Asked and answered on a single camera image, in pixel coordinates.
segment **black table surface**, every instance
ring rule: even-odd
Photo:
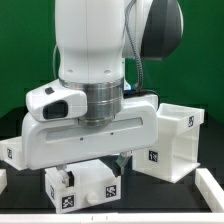
[[[15,108],[0,119],[0,140],[21,135],[26,108]],[[224,186],[224,125],[206,114],[200,129],[200,168],[207,168]],[[45,193],[45,171],[17,171],[4,161],[8,185],[0,195],[0,214],[54,214],[55,208]],[[74,213],[129,212],[211,212],[195,183],[195,171],[176,184],[144,175],[131,169],[122,176],[121,200],[85,208]]]

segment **white block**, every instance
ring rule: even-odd
[[[19,171],[27,168],[24,162],[21,137],[0,141],[0,155],[1,160]]]
[[[198,142],[204,110],[161,104],[157,118],[158,141],[133,152],[133,170],[176,183],[200,165]]]
[[[6,170],[0,170],[0,194],[7,186]]]
[[[121,198],[121,177],[116,178],[100,160],[71,164],[66,170],[72,171],[75,177],[74,187],[65,187],[55,167],[45,170],[45,189],[57,213],[67,213]]]
[[[212,212],[224,212],[224,192],[207,169],[197,169],[195,184]]]

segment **white plastic part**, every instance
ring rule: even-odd
[[[196,170],[195,184],[212,212],[224,213],[224,191],[207,169]]]
[[[124,2],[56,0],[59,77],[76,83],[105,83],[124,77]]]
[[[52,88],[51,94],[46,93],[48,88]],[[64,101],[68,104],[68,114],[61,119],[80,117],[87,112],[86,94],[79,90],[63,87],[59,80],[32,90],[26,95],[27,108],[37,121],[46,121],[43,116],[44,107],[58,101]]]
[[[2,154],[1,160],[4,160],[17,170],[27,169],[21,137],[0,141],[0,153]]]
[[[158,133],[157,105],[149,103],[157,97],[151,98],[124,100],[113,122],[88,129],[77,119],[38,122],[28,113],[22,128],[26,166],[46,168],[152,146]]]
[[[68,165],[75,177],[74,187],[62,183],[62,176],[56,168],[46,169],[46,192],[56,207],[57,213],[67,213],[82,208],[119,200],[121,198],[121,177],[100,160]]]
[[[7,186],[6,170],[0,170],[0,194]]]
[[[125,8],[131,2],[131,0],[124,0]],[[153,0],[137,0],[136,4],[132,7],[129,17],[129,26],[132,35],[136,42],[136,47],[141,52],[142,38],[145,31],[145,25],[148,19],[149,10],[151,8]],[[125,32],[125,45],[123,50],[123,57],[134,57],[134,53],[128,38],[127,32]]]
[[[204,110],[161,104],[157,118],[158,141],[133,152],[133,169],[176,183],[200,165],[198,142]]]
[[[0,215],[4,224],[223,224],[224,214],[150,213],[150,214],[68,214]]]

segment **silver metal ring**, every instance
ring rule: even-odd
[[[81,84],[59,79],[62,86],[81,90],[87,96],[88,111],[79,118],[82,126],[109,124],[122,109],[124,78],[107,83]]]

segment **open white box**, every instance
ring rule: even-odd
[[[198,142],[204,110],[161,104],[157,117],[158,141],[152,148],[133,152],[133,170],[176,183],[200,165]]]

